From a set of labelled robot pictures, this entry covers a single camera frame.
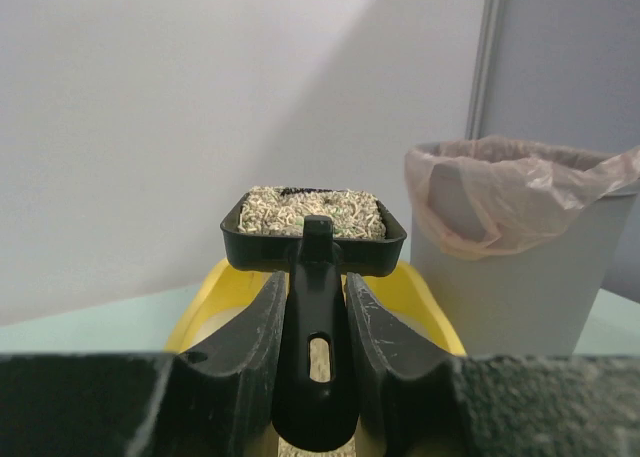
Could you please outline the grey trash bin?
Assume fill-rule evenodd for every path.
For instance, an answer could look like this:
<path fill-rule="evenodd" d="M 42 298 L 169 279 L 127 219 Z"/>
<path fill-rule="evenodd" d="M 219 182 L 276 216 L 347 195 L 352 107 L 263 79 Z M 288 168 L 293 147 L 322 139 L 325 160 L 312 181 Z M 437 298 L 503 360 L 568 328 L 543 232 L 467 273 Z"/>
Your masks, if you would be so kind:
<path fill-rule="evenodd" d="M 568 355 L 577 345 L 639 193 L 587 208 L 558 238 L 525 252 L 464 260 L 422 234 L 412 209 L 411 262 L 471 355 Z"/>

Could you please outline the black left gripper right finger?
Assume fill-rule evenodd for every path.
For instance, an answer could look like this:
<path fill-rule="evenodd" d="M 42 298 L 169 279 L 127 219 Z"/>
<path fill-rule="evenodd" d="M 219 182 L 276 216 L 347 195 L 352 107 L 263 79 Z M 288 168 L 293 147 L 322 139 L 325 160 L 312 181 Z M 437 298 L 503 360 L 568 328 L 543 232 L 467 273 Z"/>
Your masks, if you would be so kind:
<path fill-rule="evenodd" d="M 635 456 L 631 356 L 455 356 L 346 279 L 361 456 Z"/>

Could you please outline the black slotted litter scoop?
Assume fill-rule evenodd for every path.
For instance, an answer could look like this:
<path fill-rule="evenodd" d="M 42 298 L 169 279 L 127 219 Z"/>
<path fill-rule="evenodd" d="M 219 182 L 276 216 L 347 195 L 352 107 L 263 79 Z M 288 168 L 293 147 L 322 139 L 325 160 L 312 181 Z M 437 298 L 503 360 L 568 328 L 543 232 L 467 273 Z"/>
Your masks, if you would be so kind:
<path fill-rule="evenodd" d="M 226 258 L 240 271 L 285 271 L 289 277 L 272 422 L 294 447 L 332 451 L 351 439 L 359 414 L 342 279 L 391 274 L 407 233 L 377 197 L 383 240 L 336 238 L 333 222 L 323 216 L 307 217 L 298 237 L 241 233 L 238 218 L 248 192 L 220 224 Z"/>

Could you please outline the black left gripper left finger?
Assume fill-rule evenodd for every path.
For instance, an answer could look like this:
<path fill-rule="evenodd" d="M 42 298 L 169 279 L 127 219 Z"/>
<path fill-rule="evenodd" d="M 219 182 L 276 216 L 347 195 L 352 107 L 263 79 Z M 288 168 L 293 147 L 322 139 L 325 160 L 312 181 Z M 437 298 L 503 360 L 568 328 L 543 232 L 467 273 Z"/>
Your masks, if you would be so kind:
<path fill-rule="evenodd" d="M 5 354 L 5 456 L 274 456 L 286 278 L 181 353 Z"/>

